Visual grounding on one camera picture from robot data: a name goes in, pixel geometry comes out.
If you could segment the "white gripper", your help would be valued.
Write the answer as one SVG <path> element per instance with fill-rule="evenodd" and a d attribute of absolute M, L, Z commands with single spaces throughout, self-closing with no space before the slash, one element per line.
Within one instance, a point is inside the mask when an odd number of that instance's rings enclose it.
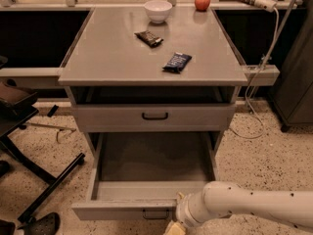
<path fill-rule="evenodd" d="M 163 235 L 186 235 L 186 228 L 194 228 L 206 222 L 207 210 L 202 192 L 188 195 L 177 192 L 176 195 L 178 199 L 176 219 L 178 222 L 171 220 Z"/>

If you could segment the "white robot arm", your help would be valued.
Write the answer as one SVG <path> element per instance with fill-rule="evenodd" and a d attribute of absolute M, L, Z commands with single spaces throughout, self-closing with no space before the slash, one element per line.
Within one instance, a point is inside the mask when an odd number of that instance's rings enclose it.
<path fill-rule="evenodd" d="M 188 228 L 234 214 L 250 214 L 289 227 L 313 230 L 312 191 L 256 191 L 237 183 L 211 181 L 198 193 L 178 194 L 175 221 L 163 235 L 186 235 Z"/>

